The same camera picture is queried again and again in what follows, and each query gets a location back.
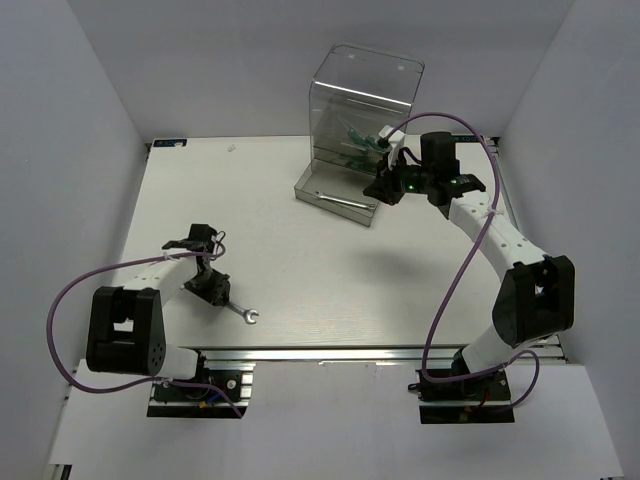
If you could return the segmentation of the silver combination wrench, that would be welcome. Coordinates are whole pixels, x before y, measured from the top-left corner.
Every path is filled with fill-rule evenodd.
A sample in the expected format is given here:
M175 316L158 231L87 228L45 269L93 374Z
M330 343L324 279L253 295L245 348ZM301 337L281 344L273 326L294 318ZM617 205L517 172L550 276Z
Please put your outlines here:
M377 205L375 203L365 203L365 202L360 202L352 199L347 199L344 197L329 195L322 191L315 191L313 193L313 196L318 200L324 200L333 204L349 206L349 207L358 208L358 209L367 210L367 211L374 211L377 208Z
M238 314L246 324L255 325L257 323L257 318L259 317L259 312L257 310L243 308L232 301L229 301L226 307Z

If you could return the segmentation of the large green handle screwdriver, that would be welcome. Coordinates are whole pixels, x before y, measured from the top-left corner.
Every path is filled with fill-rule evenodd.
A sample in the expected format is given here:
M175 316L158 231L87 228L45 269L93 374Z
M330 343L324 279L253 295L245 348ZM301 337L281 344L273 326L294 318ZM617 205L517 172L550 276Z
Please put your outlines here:
M369 149L372 149L372 150L377 151L377 152L384 152L385 151L385 148L381 147L378 144L378 141L373 136L368 135L368 136L365 136L365 137L366 137L366 141L367 141L367 146L366 147L359 146L359 147L361 147L361 148L369 148Z
M347 130L347 136L353 144L362 147L367 146L366 137L363 136L350 122L342 116L338 116L337 119Z

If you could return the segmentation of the clear acrylic drawer cabinet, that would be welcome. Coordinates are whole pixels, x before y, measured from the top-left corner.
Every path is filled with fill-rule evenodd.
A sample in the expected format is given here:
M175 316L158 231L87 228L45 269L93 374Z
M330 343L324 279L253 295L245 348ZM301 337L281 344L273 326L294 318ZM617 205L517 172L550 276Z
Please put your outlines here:
M387 151L378 140L408 118L425 64L349 43L334 45L309 88L310 162L295 197L369 227L379 202L363 194Z

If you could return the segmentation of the small green black screwdriver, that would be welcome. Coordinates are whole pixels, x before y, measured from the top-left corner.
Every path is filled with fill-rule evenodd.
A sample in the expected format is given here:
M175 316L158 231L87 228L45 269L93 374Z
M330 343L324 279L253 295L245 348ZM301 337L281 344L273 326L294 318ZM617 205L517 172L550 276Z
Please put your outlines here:
M346 168L374 174L381 157L379 155L356 154L341 155L339 159Z

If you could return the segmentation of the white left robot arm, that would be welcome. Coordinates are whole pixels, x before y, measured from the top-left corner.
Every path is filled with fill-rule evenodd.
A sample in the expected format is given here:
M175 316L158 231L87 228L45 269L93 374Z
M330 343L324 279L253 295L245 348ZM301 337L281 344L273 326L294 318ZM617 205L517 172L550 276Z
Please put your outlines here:
M191 399L209 392L212 377L199 366L199 352L167 343L163 309L180 290L214 307L229 302L230 276L211 266L223 252L218 237L213 227L193 224L133 279L95 291L86 350L91 371L174 379Z

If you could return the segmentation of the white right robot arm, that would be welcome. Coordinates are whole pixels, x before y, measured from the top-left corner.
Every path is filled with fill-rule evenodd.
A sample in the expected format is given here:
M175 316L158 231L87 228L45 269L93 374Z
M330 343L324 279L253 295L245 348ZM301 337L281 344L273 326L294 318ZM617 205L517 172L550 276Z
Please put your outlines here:
M527 240L497 209L473 174L463 174L456 141L449 132L420 138L413 159L404 135L386 126L378 141L384 155L374 181L363 193L387 205L419 194L472 241L493 267L501 285L491 312L492 324L459 350L451 365L451 384L461 397L484 391L488 377L507 366L538 340L570 329L574 323L575 267L566 256L550 256Z

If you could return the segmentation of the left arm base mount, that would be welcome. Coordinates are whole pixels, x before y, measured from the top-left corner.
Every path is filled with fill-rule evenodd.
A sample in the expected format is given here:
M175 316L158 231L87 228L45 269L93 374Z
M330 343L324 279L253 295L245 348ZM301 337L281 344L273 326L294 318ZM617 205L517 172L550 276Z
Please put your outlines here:
M189 387L156 383L147 406L149 418L239 419L252 393L254 363L203 360Z

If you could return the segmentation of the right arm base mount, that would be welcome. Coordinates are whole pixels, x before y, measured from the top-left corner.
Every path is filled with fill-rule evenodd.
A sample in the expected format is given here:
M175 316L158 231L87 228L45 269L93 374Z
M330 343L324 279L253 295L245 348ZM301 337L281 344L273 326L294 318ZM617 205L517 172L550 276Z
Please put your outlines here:
M435 383L416 371L407 390L418 398L420 422L426 425L511 424L515 422L511 390L503 371L479 379Z

